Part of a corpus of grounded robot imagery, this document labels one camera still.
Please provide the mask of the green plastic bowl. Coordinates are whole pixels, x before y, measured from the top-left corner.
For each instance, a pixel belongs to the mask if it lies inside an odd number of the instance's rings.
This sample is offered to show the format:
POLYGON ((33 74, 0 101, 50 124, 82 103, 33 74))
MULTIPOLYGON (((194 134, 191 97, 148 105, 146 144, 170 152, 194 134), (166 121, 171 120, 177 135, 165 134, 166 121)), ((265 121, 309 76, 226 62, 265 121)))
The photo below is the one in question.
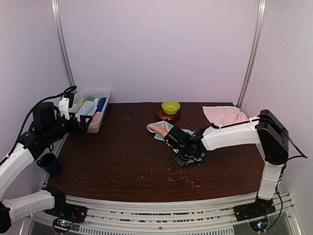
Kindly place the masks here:
POLYGON ((174 100, 167 100, 161 104, 162 110, 168 115, 174 115, 180 110, 180 103, 174 100))

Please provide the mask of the red floral plate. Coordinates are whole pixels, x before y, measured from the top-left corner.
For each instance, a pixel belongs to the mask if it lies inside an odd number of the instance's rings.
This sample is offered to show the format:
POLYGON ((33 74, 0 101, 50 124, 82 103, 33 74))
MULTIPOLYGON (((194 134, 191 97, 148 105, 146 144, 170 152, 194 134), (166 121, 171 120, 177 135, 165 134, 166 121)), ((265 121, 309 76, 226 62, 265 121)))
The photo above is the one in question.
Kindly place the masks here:
POLYGON ((161 107, 158 107, 155 111, 155 114, 161 120, 173 121, 173 120, 179 119, 181 112, 178 111, 176 114, 169 115, 169 114, 166 114, 161 107))

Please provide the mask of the blue polka dot towel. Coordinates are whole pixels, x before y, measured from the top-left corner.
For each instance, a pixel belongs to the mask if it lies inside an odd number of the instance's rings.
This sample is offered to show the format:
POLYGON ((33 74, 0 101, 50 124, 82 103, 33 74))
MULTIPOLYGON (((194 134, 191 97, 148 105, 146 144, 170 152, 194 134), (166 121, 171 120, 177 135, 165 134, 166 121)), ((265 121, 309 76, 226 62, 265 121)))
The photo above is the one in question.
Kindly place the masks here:
MULTIPOLYGON (((172 124, 170 124, 170 123, 168 123, 166 121, 150 123, 150 124, 147 125, 148 131, 150 131, 152 133, 155 133, 155 139, 163 141, 163 142, 165 142, 164 137, 168 134, 168 132, 170 131, 170 129, 172 127, 174 127, 174 125, 172 125, 172 124)), ((194 132, 189 131, 187 129, 183 129, 183 131, 185 131, 185 132, 187 132, 189 134, 193 134, 194 133, 194 132)), ((179 153, 179 151, 177 149, 173 149, 173 153, 179 153)), ((188 160, 188 163, 186 165, 188 165, 190 163, 203 164, 205 162, 205 156, 204 157, 200 157, 200 158, 186 159, 186 160, 188 160)))

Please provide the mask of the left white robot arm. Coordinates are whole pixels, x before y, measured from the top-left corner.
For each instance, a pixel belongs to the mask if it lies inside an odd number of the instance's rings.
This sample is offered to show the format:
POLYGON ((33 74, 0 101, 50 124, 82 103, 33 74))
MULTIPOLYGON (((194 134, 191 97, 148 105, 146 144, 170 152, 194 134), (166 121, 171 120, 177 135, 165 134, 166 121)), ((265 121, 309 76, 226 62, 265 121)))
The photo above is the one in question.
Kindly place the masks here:
MULTIPOLYGON (((17 142, 0 161, 0 193, 4 195, 19 174, 36 161, 46 149, 66 134, 84 134, 91 116, 77 118, 74 113, 63 112, 53 102, 39 102, 30 111, 33 122, 28 131, 19 135, 17 142)), ((66 202, 66 194, 55 187, 15 199, 0 200, 0 231, 6 232, 13 223, 37 212, 45 211, 64 220, 83 223, 87 208, 66 202)))

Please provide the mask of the pink towel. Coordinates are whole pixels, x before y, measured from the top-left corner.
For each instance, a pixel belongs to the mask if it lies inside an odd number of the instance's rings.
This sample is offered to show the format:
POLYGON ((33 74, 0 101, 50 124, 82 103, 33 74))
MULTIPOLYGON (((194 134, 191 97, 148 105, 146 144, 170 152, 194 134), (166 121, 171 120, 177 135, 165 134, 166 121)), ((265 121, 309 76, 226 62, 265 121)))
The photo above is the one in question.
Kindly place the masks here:
POLYGON ((225 126, 247 121, 248 117, 234 106, 203 106, 203 113, 210 123, 225 126))

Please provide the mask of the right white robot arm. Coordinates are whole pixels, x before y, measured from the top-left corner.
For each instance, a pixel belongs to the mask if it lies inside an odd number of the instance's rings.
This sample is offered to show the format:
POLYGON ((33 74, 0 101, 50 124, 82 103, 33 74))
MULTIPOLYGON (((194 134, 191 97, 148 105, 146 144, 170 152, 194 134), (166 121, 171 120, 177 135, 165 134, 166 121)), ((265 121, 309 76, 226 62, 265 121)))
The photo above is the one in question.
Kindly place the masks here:
POLYGON ((234 207, 237 221, 267 216, 276 208, 273 196, 281 181, 289 156, 289 144, 293 143, 285 126, 269 110, 262 110, 256 117, 225 126, 211 124, 208 128, 186 133, 173 126, 164 135, 165 142, 175 150, 170 157, 176 167, 190 162, 204 163, 205 155, 216 149, 255 144, 264 155, 264 170, 259 190, 253 203, 234 207))

